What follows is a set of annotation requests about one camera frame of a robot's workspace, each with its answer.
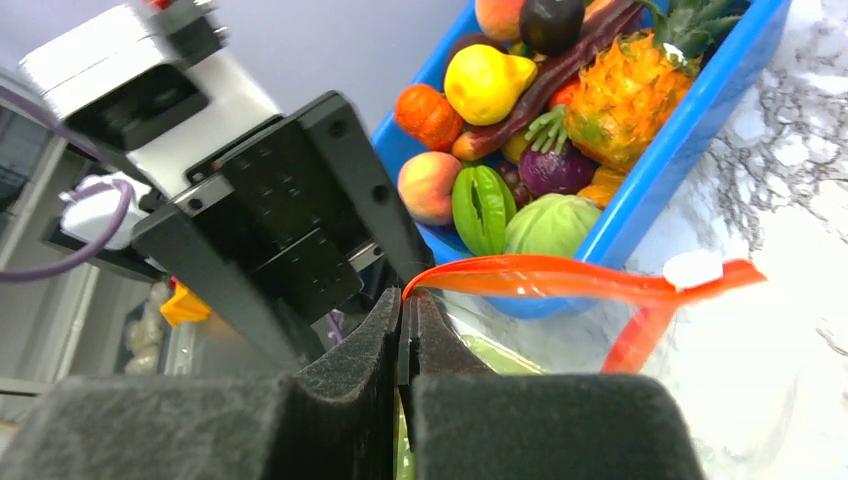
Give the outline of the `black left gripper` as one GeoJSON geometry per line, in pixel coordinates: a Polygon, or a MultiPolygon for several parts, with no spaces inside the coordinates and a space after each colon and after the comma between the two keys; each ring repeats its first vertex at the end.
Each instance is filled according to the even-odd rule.
{"type": "Polygon", "coordinates": [[[323,354],[313,324],[359,294],[369,266],[409,281],[434,263],[338,92],[263,119],[185,176],[133,246],[278,365],[323,354]]]}

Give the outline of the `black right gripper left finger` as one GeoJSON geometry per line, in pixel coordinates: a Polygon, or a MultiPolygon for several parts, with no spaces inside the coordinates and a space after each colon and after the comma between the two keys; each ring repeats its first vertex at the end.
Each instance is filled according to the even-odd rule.
{"type": "Polygon", "coordinates": [[[38,397],[5,479],[391,479],[398,289],[296,374],[72,377],[38,397]]]}

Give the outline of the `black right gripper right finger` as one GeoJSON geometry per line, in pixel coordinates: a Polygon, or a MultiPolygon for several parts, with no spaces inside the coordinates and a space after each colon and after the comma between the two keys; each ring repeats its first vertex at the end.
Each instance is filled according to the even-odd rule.
{"type": "MultiPolygon", "coordinates": [[[[401,342],[456,334],[426,292],[405,299],[401,342]]],[[[420,479],[700,479],[682,413],[636,374],[425,374],[412,380],[420,479]]]]}

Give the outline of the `clear orange-zip bag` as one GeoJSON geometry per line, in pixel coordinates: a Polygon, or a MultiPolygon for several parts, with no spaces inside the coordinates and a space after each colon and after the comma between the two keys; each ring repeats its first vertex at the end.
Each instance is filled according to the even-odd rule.
{"type": "Polygon", "coordinates": [[[485,359],[547,374],[641,374],[682,411],[711,479],[847,475],[847,281],[705,251],[655,275],[545,255],[499,255],[419,274],[485,359]]]}

